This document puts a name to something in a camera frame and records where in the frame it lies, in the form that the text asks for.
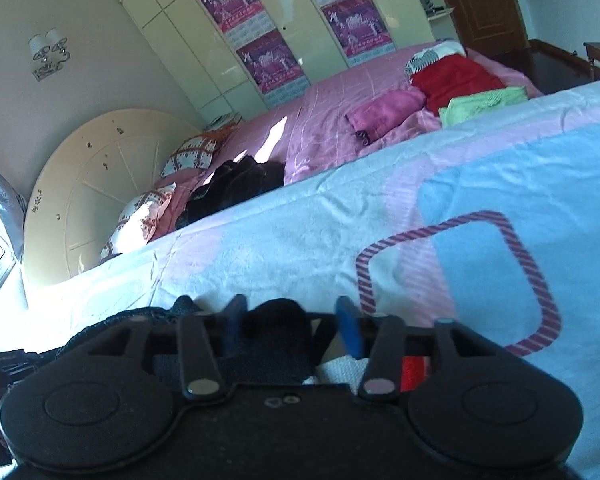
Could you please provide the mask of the red black white striped sweater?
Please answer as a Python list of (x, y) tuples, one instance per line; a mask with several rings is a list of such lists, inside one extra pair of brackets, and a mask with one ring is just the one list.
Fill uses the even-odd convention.
[[(361, 380), (366, 364), (365, 345), (373, 345), (381, 318), (363, 314), (350, 298), (338, 298), (335, 313), (306, 312), (298, 302), (287, 298), (265, 301), (248, 310), (247, 298), (237, 295), (226, 305), (228, 323), (219, 313), (204, 310), (187, 295), (179, 296), (170, 309), (140, 308), (125, 310), (85, 327), (59, 349), (55, 359), (86, 344), (119, 323), (146, 318), (152, 326), (175, 326), (181, 318), (198, 314), (209, 321), (220, 321), (220, 333), (209, 335), (215, 362), (227, 388), (234, 384), (293, 385), (348, 384), (354, 389)], [(328, 348), (340, 336), (349, 356), (335, 358), (335, 363), (322, 364)], [(151, 350), (145, 370), (160, 377), (172, 390), (178, 383), (178, 357), (175, 341), (166, 338), (163, 350)], [(350, 344), (363, 349), (359, 359), (351, 356)], [(407, 356), (402, 360), (401, 391), (411, 391), (427, 377), (423, 356)]]

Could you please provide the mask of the black clothes on bed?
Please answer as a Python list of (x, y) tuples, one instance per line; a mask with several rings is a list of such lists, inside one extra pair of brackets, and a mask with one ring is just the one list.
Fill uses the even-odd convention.
[(284, 175), (285, 165), (275, 160), (257, 162), (252, 156), (245, 155), (239, 162), (223, 162), (207, 184), (189, 195), (183, 212), (175, 222), (175, 229), (185, 228), (219, 211), (281, 188)]

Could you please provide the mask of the grey curtain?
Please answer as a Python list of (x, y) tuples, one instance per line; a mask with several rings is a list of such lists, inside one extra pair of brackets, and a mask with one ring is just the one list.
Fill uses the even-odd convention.
[(24, 218), (27, 203), (0, 174), (0, 237), (18, 262), (24, 248)]

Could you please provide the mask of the near patterned pillow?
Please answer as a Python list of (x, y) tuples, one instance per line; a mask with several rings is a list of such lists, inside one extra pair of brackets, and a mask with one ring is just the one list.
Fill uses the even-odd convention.
[(101, 262), (145, 247), (171, 203), (176, 184), (153, 188), (134, 197), (122, 210), (114, 232), (100, 252)]

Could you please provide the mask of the patterned pillow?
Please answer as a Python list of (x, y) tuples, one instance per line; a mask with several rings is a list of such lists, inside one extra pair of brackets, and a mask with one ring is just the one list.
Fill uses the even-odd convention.
[(166, 160), (160, 177), (166, 178), (186, 169), (208, 169), (215, 151), (221, 146), (211, 136), (193, 136), (187, 139)]
[(145, 247), (171, 203), (176, 184), (153, 188), (134, 197), (122, 210), (114, 232), (100, 252), (101, 262)]

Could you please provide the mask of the light blue patterned bedsheet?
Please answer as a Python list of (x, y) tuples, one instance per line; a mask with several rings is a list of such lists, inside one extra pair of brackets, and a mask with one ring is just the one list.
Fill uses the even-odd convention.
[(181, 295), (218, 310), (349, 297), (427, 326), (456, 318), (565, 382), (584, 408), (570, 466), (600, 479), (600, 81), (424, 134), (154, 240), (27, 307), (0, 351), (56, 348)]

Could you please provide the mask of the cream round headboard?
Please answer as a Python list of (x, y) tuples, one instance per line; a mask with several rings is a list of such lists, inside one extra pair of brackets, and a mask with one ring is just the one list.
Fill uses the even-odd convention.
[(24, 222), (27, 292), (99, 265), (123, 208), (158, 181), (168, 157), (199, 130), (158, 110), (114, 110), (73, 131), (35, 183)]

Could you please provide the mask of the far patterned pillow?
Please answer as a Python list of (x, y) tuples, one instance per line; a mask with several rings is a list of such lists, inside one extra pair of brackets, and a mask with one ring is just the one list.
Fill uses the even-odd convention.
[(160, 177), (166, 178), (186, 169), (208, 169), (215, 151), (221, 146), (211, 136), (193, 136), (187, 139), (166, 160)]

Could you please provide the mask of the pink bedsheet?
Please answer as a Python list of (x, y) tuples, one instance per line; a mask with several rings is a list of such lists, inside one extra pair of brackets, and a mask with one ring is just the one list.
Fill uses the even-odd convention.
[[(240, 153), (257, 154), (265, 143), (273, 144), (271, 158), (285, 165), (285, 183), (294, 183), (317, 172), (337, 167), (386, 146), (410, 140), (420, 134), (441, 129), (439, 116), (425, 106), (406, 118), (378, 141), (364, 145), (354, 135), (346, 115), (359, 105), (378, 98), (389, 90), (416, 88), (405, 76), (404, 68), (411, 57), (434, 44), (420, 44), (381, 55), (370, 62), (345, 70), (314, 84), (303, 96), (257, 118), (224, 127), (200, 136), (211, 136), (221, 146), (215, 151), (211, 166), (186, 169), (158, 180), (159, 186), (175, 183), (170, 205), (159, 220), (155, 237), (175, 229), (175, 222), (186, 200), (222, 162)], [(498, 76), (506, 87), (524, 87), (530, 99), (540, 96), (531, 80), (521, 72), (465, 48), (471, 60)]]

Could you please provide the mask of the pink folded cloth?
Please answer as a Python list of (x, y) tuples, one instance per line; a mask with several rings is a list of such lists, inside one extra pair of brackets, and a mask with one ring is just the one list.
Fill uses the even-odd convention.
[(354, 135), (364, 145), (370, 145), (421, 110), (425, 103), (426, 96), (417, 88), (389, 90), (350, 110), (346, 118)]

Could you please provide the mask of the green folded cloth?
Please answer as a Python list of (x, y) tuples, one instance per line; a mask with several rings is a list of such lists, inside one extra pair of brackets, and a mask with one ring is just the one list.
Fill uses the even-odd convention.
[(457, 96), (450, 99), (446, 107), (439, 108), (439, 117), (442, 126), (449, 128), (494, 110), (527, 102), (528, 99), (527, 89), (524, 87), (506, 87), (470, 96)]

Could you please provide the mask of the red folded garment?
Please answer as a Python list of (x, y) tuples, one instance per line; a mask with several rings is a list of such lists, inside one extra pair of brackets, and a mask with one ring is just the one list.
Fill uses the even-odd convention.
[(498, 76), (459, 54), (448, 55), (423, 68), (411, 78), (426, 98), (426, 109), (436, 116), (452, 99), (505, 88)]

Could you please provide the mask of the lower left pink poster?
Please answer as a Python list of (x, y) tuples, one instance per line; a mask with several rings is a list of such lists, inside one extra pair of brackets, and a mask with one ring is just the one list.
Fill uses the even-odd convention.
[(262, 94), (269, 94), (304, 76), (300, 64), (277, 29), (245, 44), (237, 50), (237, 54)]

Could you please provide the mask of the pink poster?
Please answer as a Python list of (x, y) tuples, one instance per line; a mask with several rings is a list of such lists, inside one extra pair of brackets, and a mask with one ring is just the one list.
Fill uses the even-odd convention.
[(269, 94), (304, 76), (300, 64), (277, 29), (245, 44), (237, 50), (237, 54), (262, 94)]
[(350, 66), (396, 50), (373, 0), (339, 0), (322, 12)]
[(200, 0), (222, 32), (229, 32), (263, 10), (260, 0)]

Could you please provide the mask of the black white striped garment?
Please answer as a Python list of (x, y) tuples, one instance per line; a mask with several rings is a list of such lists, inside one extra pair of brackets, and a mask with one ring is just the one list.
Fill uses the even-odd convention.
[(406, 63), (404, 68), (405, 76), (412, 79), (413, 76), (426, 67), (437, 63), (450, 55), (467, 56), (465, 48), (455, 40), (445, 40), (434, 44), (432, 47), (422, 49), (415, 53)]

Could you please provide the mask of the cream glossy wardrobe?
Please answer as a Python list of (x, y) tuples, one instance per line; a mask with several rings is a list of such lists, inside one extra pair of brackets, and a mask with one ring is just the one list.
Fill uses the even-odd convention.
[[(200, 0), (118, 1), (205, 120), (230, 112), (256, 117), (354, 67), (322, 12), (323, 6), (339, 0), (260, 0), (263, 10), (229, 32), (219, 29)], [(434, 38), (419, 0), (373, 2), (396, 50)], [(237, 50), (274, 29), (304, 76), (262, 94)]]

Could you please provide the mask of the lower right pink poster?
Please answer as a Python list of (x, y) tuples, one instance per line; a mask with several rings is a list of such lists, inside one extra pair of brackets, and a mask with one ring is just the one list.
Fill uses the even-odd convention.
[(373, 0), (339, 0), (322, 12), (350, 66), (396, 50)]

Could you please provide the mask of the brown wooden door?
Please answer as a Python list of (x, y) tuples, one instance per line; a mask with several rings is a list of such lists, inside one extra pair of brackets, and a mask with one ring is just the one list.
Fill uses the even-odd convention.
[(528, 47), (517, 0), (445, 0), (460, 42), (493, 56)]

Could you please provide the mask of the upper left pink poster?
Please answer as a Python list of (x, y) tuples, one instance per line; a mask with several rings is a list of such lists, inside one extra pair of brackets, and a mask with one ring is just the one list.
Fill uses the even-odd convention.
[(229, 32), (263, 10), (260, 0), (200, 0), (222, 32)]

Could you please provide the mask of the wall lamp with shades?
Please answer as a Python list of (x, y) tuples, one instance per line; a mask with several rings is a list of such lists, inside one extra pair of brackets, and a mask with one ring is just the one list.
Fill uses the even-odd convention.
[(68, 38), (58, 28), (52, 28), (45, 35), (35, 35), (29, 40), (32, 75), (42, 81), (58, 73), (70, 60), (67, 47)]

